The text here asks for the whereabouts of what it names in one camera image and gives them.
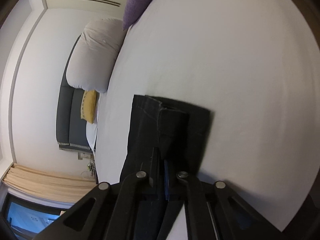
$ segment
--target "bed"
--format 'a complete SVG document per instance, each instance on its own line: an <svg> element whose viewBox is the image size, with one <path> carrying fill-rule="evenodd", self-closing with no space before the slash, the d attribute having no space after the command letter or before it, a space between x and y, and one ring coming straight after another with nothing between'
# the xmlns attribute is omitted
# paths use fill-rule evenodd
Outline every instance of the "bed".
<svg viewBox="0 0 320 240"><path fill-rule="evenodd" d="M228 181L279 230L320 166L320 52L291 0L153 0L100 97L95 162L119 182L134 94L215 112L198 177ZM186 239L183 212L168 239Z"/></svg>
<svg viewBox="0 0 320 240"><path fill-rule="evenodd" d="M119 19L94 19L75 41L59 92L56 115L59 149L95 153L99 93L108 90L126 32Z"/></svg>

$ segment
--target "black jeans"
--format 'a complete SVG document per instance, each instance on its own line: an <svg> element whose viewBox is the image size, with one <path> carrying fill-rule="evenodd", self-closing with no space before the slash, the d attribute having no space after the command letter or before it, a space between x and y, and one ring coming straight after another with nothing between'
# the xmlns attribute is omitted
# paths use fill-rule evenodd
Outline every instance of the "black jeans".
<svg viewBox="0 0 320 240"><path fill-rule="evenodd" d="M196 174L201 164L210 111L167 98L134 95L131 110L128 153L120 181L137 171L150 170L152 153L159 149L161 168L158 200L140 201L134 240L166 239L183 205L168 202L177 171Z"/></svg>

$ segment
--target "white pillow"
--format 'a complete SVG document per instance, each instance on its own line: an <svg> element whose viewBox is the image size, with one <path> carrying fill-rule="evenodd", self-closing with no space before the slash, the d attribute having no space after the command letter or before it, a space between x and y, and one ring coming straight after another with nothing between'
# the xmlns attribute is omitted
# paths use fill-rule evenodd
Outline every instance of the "white pillow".
<svg viewBox="0 0 320 240"><path fill-rule="evenodd" d="M108 18L89 22L84 28L67 67L71 87L104 93L126 31L122 21Z"/></svg>

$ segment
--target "window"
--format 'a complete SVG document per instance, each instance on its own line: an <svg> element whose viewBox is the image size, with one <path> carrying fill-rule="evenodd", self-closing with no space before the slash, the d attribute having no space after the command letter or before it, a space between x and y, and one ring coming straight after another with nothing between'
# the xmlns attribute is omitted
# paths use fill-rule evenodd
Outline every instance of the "window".
<svg viewBox="0 0 320 240"><path fill-rule="evenodd" d="M19 240L31 240L55 221L64 209L35 204L8 194L2 214Z"/></svg>

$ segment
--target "wall outlet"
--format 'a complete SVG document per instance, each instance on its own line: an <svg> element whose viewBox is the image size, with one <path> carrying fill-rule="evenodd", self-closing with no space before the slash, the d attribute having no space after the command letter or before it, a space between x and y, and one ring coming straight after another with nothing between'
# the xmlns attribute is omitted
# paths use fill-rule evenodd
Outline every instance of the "wall outlet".
<svg viewBox="0 0 320 240"><path fill-rule="evenodd" d="M83 158L85 159L91 159L91 155L90 153L79 153L78 152L78 160L82 160Z"/></svg>

